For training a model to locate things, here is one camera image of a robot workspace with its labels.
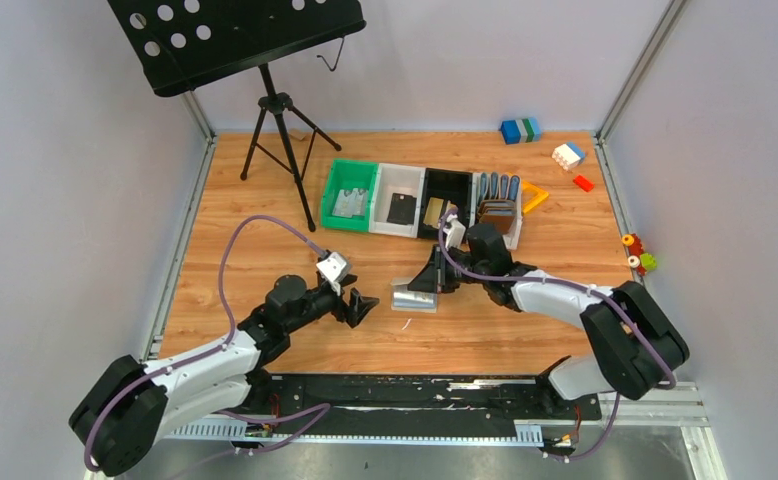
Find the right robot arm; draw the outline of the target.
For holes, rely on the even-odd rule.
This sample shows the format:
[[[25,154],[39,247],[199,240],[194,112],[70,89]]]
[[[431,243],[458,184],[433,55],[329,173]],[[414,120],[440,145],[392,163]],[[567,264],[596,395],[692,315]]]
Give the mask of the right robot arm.
[[[514,260],[503,236],[488,224],[474,225],[466,240],[467,250],[436,244],[408,290],[447,294],[479,284],[499,306],[582,328],[591,352],[565,357],[542,373],[551,396],[575,400],[615,392],[639,400],[654,388],[674,386],[674,371],[690,350],[642,284],[592,286],[550,275]]]

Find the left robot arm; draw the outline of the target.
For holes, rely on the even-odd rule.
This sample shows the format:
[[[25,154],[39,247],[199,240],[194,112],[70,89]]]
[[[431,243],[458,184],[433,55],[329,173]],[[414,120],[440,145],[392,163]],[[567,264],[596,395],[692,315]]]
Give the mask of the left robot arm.
[[[260,388],[265,366],[291,345],[293,332],[331,315],[351,328],[375,308],[348,274],[344,298],[322,280],[278,278],[262,304],[217,341],[163,360],[114,360],[69,418],[84,446],[84,463],[114,477],[133,468],[165,435],[208,414],[242,405]]]

